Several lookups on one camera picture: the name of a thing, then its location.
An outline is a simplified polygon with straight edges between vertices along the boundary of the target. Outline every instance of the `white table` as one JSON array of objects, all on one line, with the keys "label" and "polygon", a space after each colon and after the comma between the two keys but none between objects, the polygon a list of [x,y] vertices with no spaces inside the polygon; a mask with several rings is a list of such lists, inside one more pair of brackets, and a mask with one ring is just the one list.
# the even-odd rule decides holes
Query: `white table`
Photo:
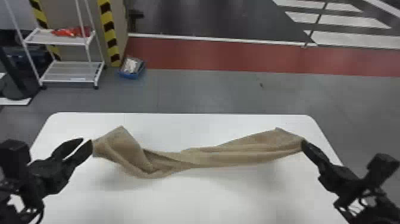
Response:
[{"label": "white table", "polygon": [[[58,113],[32,146],[45,158],[60,143],[97,138],[123,125],[142,146],[163,151],[217,145],[281,127],[321,147],[340,164],[316,122],[303,115]],[[137,179],[89,158],[58,195],[45,199],[43,223],[346,223],[336,196],[318,182],[303,153],[257,166],[193,169],[164,179]]]}]

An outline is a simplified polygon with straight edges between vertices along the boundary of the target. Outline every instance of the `red floor stripe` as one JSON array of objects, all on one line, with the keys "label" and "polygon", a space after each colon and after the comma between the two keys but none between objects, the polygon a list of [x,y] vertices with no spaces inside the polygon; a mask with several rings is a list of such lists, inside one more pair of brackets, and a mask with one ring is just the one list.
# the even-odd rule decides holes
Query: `red floor stripe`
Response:
[{"label": "red floor stripe", "polygon": [[270,71],[400,77],[400,51],[129,38],[149,69]]}]

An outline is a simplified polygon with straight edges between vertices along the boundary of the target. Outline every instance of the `shelf leg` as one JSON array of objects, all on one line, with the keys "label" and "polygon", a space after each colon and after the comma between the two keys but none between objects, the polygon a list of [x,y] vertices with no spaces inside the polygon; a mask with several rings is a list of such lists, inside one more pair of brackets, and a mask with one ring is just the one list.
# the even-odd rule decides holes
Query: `shelf leg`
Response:
[{"label": "shelf leg", "polygon": [[83,20],[82,20],[82,14],[80,12],[80,7],[79,7],[79,0],[75,0],[75,5],[76,5],[76,11],[78,13],[78,19],[79,19],[79,24],[80,24],[80,30],[82,32],[82,36],[83,36],[83,41],[85,42],[85,51],[86,51],[86,55],[87,55],[87,60],[89,61],[89,71],[90,74],[93,75],[93,82],[94,85],[97,86],[97,82],[95,80],[96,78],[96,70],[93,69],[93,65],[92,65],[92,58],[90,57],[90,46],[88,45],[88,42],[86,41],[86,34],[85,34],[85,28],[83,27]]},{"label": "shelf leg", "polygon": [[[88,0],[84,0],[84,2],[85,2],[85,5],[86,5],[87,14],[89,15],[90,24],[91,24],[93,30],[95,30],[95,23],[93,22],[93,17],[92,17],[92,13],[90,12]],[[103,56],[103,52],[101,51],[101,46],[100,46],[100,41],[99,41],[99,35],[97,35],[97,33],[95,35],[95,38],[96,38],[97,47],[99,48],[101,61],[104,61],[104,56]]]},{"label": "shelf leg", "polygon": [[17,30],[18,37],[21,40],[22,46],[24,48],[26,56],[28,57],[30,66],[32,67],[32,70],[33,70],[33,73],[35,74],[36,80],[39,83],[39,86],[42,86],[42,81],[40,81],[38,70],[36,69],[36,66],[32,60],[32,57],[30,56],[29,51],[28,51],[27,45],[24,42],[24,38],[22,37],[21,30],[20,30],[20,27],[18,26],[17,20],[15,19],[13,10],[11,9],[10,4],[8,3],[8,0],[4,0],[4,3],[5,3],[5,6],[7,7],[8,13],[10,14],[12,23],[14,24],[15,29]]}]

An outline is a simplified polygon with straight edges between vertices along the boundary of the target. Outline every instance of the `red object on shelf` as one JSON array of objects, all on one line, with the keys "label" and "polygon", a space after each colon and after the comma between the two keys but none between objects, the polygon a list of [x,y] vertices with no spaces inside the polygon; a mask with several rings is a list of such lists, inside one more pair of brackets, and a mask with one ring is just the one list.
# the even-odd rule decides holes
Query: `red object on shelf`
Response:
[{"label": "red object on shelf", "polygon": [[[90,36],[90,26],[84,26],[83,31],[85,33],[85,37]],[[83,37],[81,27],[72,27],[72,28],[65,28],[65,29],[55,29],[51,32],[56,36],[69,36],[69,37]]]}]

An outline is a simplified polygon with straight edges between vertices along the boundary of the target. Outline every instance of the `blue container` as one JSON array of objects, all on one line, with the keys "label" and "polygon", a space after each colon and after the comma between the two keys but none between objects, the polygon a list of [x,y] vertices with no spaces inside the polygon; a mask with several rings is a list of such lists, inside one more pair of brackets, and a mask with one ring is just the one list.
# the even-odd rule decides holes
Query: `blue container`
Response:
[{"label": "blue container", "polygon": [[117,73],[119,74],[119,76],[126,78],[126,79],[138,79],[139,76],[144,72],[145,68],[146,68],[146,64],[144,61],[140,61],[140,66],[137,70],[137,72],[135,73],[128,73],[123,71],[122,69],[118,70]]}]

